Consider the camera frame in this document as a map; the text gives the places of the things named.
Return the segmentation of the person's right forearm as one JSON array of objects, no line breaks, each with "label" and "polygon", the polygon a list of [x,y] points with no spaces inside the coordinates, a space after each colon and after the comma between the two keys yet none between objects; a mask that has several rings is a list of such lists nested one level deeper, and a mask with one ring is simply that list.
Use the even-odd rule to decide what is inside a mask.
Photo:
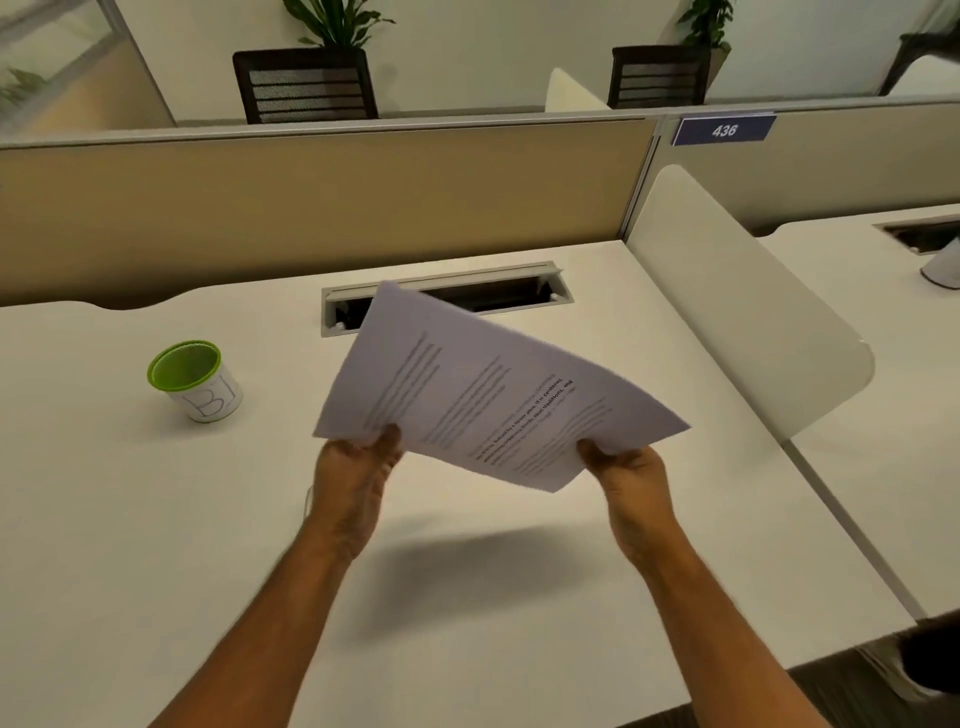
[{"label": "person's right forearm", "polygon": [[831,728],[685,538],[633,558],[700,728]]}]

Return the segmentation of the white object on desk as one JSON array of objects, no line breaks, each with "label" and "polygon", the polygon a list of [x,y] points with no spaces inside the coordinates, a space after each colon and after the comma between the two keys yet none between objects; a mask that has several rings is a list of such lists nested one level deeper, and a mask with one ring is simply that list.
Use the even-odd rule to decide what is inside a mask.
[{"label": "white object on desk", "polygon": [[921,277],[931,285],[960,290],[960,236],[939,250],[920,269]]}]

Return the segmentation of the black mesh office chair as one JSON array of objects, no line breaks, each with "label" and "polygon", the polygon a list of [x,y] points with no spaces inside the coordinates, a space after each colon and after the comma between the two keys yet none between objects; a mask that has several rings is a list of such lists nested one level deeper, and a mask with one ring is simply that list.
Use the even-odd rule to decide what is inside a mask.
[{"label": "black mesh office chair", "polygon": [[708,46],[615,47],[606,105],[613,110],[702,106],[712,50]]},{"label": "black mesh office chair", "polygon": [[248,125],[379,118],[363,50],[240,51],[232,65]]}]

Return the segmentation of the blue desk number sign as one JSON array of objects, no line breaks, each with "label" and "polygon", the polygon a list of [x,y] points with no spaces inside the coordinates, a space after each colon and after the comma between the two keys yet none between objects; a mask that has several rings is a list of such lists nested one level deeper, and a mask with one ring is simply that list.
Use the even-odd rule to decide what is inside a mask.
[{"label": "blue desk number sign", "polygon": [[777,119],[773,112],[683,117],[671,146],[760,142],[767,138]]}]

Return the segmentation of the beige cubicle partition panel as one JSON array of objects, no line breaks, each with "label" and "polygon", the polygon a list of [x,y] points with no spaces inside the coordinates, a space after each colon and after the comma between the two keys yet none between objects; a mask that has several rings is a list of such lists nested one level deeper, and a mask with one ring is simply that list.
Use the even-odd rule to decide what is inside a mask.
[{"label": "beige cubicle partition panel", "polygon": [[0,144],[0,307],[621,237],[657,122],[247,127]]},{"label": "beige cubicle partition panel", "polygon": [[960,203],[960,98],[806,103],[706,116],[777,114],[763,141],[673,147],[661,126],[627,230],[678,165],[744,228]]}]

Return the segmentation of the green potted plant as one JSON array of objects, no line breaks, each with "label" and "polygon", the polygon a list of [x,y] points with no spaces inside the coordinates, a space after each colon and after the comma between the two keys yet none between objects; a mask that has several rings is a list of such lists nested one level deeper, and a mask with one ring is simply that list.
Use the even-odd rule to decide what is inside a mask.
[{"label": "green potted plant", "polygon": [[282,0],[286,13],[299,22],[306,35],[303,45],[332,50],[361,50],[380,24],[392,18],[368,7],[369,0]]},{"label": "green potted plant", "polygon": [[676,21],[684,29],[682,43],[730,52],[726,29],[734,19],[735,7],[736,0],[691,0]]}]

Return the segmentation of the person's left hand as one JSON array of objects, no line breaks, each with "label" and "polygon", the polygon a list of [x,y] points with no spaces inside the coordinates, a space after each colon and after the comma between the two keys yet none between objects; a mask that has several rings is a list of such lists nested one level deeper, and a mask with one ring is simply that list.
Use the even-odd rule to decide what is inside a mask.
[{"label": "person's left hand", "polygon": [[347,440],[321,447],[303,529],[323,554],[350,565],[378,525],[387,480],[366,480],[361,448]]}]

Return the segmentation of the person's right hand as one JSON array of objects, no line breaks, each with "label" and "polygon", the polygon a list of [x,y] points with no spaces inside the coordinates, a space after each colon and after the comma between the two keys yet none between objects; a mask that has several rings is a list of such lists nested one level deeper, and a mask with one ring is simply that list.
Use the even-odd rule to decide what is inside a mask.
[{"label": "person's right hand", "polygon": [[675,513],[666,464],[651,446],[618,454],[612,484],[600,484],[618,547],[644,578],[654,575],[688,542]]}]

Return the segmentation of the green rimmed white cup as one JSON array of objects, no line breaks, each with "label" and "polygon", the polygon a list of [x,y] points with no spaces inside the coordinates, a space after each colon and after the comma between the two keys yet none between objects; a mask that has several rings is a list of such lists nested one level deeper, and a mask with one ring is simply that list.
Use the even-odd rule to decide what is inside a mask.
[{"label": "green rimmed white cup", "polygon": [[244,391],[224,363],[221,350],[209,341],[190,340],[166,347],[150,361],[147,380],[195,423],[222,421],[244,400]]}]

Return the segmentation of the person's left forearm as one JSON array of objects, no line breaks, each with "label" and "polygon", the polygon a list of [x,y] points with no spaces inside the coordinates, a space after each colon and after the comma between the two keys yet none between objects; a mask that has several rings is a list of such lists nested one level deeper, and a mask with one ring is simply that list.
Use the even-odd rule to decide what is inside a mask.
[{"label": "person's left forearm", "polygon": [[373,528],[309,520],[149,728],[288,728],[330,610]]}]

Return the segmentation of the printed white paper sheet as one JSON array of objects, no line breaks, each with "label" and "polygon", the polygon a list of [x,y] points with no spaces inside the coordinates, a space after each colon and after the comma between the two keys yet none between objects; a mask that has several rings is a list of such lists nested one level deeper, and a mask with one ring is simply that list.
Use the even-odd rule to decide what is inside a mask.
[{"label": "printed white paper sheet", "polygon": [[314,436],[401,446],[476,475],[557,493],[605,453],[690,430],[626,378],[541,339],[381,282],[320,410]]}]

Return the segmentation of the white curved desk divider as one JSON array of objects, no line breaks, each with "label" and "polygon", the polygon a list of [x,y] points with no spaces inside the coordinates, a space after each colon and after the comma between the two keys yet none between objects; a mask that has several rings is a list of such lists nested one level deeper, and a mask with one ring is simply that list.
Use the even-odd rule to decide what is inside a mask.
[{"label": "white curved desk divider", "polygon": [[626,244],[778,442],[874,379],[861,334],[682,166],[655,175]]},{"label": "white curved desk divider", "polygon": [[611,109],[561,67],[549,76],[543,111],[546,114],[605,113]]}]

